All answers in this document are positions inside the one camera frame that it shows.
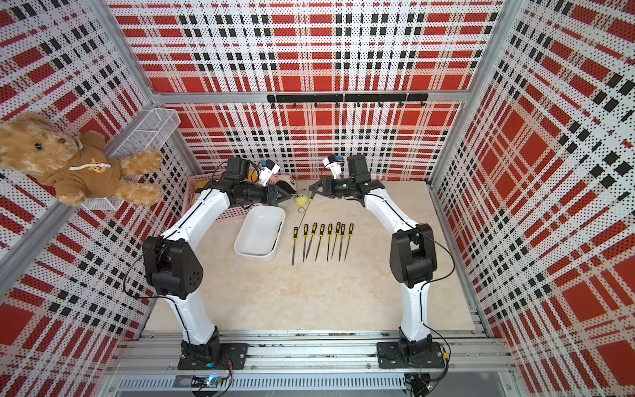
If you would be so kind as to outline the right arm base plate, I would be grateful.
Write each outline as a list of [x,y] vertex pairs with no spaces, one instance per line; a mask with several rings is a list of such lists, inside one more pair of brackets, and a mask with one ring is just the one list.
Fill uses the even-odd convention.
[[402,341],[377,342],[380,369],[443,369],[445,359],[438,342],[425,342],[408,346]]

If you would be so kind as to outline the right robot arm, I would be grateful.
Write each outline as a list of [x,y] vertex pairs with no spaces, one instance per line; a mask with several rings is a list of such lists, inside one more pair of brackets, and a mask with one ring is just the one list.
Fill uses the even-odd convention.
[[433,331],[428,321],[428,295],[438,269],[433,229],[415,223],[378,180],[371,178],[366,158],[347,158],[348,177],[342,177],[340,158],[329,155],[322,160],[331,175],[310,185],[311,195],[359,202],[373,213],[391,236],[390,270],[402,286],[402,321],[397,342],[399,354],[408,364],[419,364],[434,348]]

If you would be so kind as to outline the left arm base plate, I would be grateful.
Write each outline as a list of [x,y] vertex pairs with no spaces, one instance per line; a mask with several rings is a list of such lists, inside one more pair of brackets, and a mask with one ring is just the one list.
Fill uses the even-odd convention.
[[208,345],[181,343],[178,369],[181,371],[231,368],[242,370],[249,345],[247,343],[210,342]]

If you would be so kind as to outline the yellow black file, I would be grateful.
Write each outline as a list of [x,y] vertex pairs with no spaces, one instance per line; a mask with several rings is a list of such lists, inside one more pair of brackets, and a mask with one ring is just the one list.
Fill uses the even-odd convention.
[[330,259],[333,259],[333,257],[334,257],[334,254],[335,254],[335,251],[336,251],[336,247],[337,247],[337,238],[340,235],[341,228],[342,228],[342,223],[337,222],[335,233],[333,234],[333,245],[332,245]]
[[296,226],[294,227],[293,230],[293,246],[292,246],[292,256],[291,256],[291,265],[294,266],[295,264],[295,257],[296,257],[296,242],[298,240],[298,234],[299,234],[299,228]]
[[330,257],[331,257],[331,240],[332,240],[332,230],[333,230],[333,225],[332,223],[329,223],[327,225],[327,256],[326,256],[326,260],[329,261]]
[[313,241],[314,241],[314,236],[316,234],[317,229],[318,229],[318,224],[317,223],[313,223],[312,228],[311,228],[310,237],[309,237],[309,244],[307,245],[305,256],[304,256],[305,260],[307,260],[309,258],[309,253],[311,251],[311,247],[312,247],[312,244],[313,244]]
[[346,247],[346,251],[345,251],[344,260],[346,260],[346,259],[347,259],[347,256],[348,256],[348,253],[349,253],[349,248],[350,248],[350,244],[351,244],[351,239],[352,239],[353,231],[354,231],[354,223],[350,223],[350,226],[349,226],[349,228],[348,228],[348,235],[347,235],[347,247]]
[[319,252],[320,252],[320,246],[321,246],[321,243],[322,243],[322,239],[323,239],[323,235],[324,235],[325,229],[326,229],[326,225],[324,223],[322,223],[320,225],[320,228],[319,228],[318,243],[317,243],[317,249],[316,249],[315,258],[314,258],[315,261],[318,260],[318,256],[319,256]]
[[339,245],[339,251],[338,251],[338,261],[342,260],[342,250],[343,250],[343,240],[344,240],[344,236],[345,236],[345,229],[346,229],[346,224],[345,223],[341,223],[340,225],[340,245]]
[[312,195],[306,195],[305,196],[306,201],[304,203],[304,206],[300,206],[299,208],[301,209],[301,213],[302,213],[302,218],[299,221],[298,227],[301,228],[304,222],[304,219],[306,217],[307,212],[309,211],[309,207],[313,201],[313,197]]
[[304,224],[304,241],[303,241],[303,255],[302,255],[302,261],[304,262],[306,260],[306,255],[307,255],[307,240],[308,240],[308,236],[309,236],[309,225]]

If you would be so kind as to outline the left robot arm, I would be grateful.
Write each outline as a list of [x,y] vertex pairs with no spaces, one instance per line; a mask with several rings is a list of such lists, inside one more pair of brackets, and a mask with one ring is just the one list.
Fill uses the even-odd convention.
[[253,204],[278,205],[291,194],[269,180],[279,173],[272,160],[256,164],[241,157],[227,160],[227,168],[203,187],[191,208],[175,225],[142,246],[147,283],[166,299],[179,321],[182,354],[203,363],[218,362],[223,354],[218,328],[208,317],[199,288],[203,266],[196,248],[222,213]]

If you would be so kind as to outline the white plastic storage box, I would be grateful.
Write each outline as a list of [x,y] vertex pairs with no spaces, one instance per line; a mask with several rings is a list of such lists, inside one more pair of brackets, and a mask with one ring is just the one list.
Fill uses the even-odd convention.
[[235,253],[248,261],[272,261],[279,247],[279,235],[284,228],[285,218],[285,211],[279,207],[252,208],[236,238]]

